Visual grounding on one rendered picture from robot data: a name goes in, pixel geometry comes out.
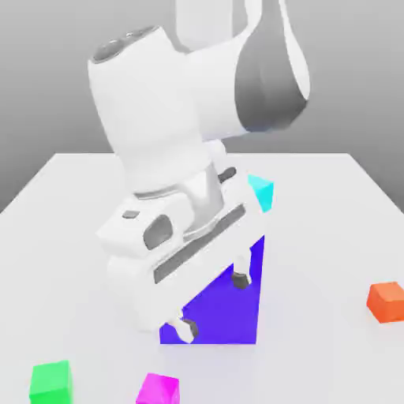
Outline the small cyan cube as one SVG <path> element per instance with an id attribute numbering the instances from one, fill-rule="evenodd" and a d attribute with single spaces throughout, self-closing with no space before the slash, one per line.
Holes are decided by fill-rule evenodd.
<path id="1" fill-rule="evenodd" d="M 248 182 L 258 199 L 262 212 L 270 211 L 273 201 L 274 183 L 251 174 L 248 175 Z"/>

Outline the small magenta cube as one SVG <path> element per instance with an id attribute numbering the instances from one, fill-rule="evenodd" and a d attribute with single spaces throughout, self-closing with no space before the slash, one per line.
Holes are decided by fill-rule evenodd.
<path id="1" fill-rule="evenodd" d="M 148 373 L 136 398 L 136 404 L 180 404 L 179 379 Z"/>

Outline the small orange cube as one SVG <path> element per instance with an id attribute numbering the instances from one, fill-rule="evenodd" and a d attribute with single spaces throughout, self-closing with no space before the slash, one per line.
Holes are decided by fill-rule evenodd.
<path id="1" fill-rule="evenodd" d="M 366 305 L 381 324 L 404 321 L 404 289 L 397 282 L 372 284 Z"/>

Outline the small green cube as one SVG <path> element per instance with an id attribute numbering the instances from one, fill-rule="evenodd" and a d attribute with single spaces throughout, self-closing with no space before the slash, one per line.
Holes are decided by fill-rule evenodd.
<path id="1" fill-rule="evenodd" d="M 67 360 L 35 365 L 30 404 L 73 404 L 73 378 Z"/>

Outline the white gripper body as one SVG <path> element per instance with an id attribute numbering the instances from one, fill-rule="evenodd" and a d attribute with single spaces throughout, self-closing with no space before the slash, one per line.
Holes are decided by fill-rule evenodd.
<path id="1" fill-rule="evenodd" d="M 106 223 L 107 271 L 129 299 L 135 323 L 154 331 L 177 317 L 259 239 L 263 212 L 248 175 L 219 176 L 215 211 L 206 191 L 125 199 Z"/>

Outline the large blue box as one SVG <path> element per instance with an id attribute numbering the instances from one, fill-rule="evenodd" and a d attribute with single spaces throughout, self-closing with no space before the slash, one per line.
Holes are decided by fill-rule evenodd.
<path id="1" fill-rule="evenodd" d="M 187 320 L 196 323 L 195 344 L 254 344 L 260 307 L 260 287 L 265 237 L 250 247 L 252 283 L 245 289 L 233 284 L 234 266 L 194 297 L 182 309 Z"/>

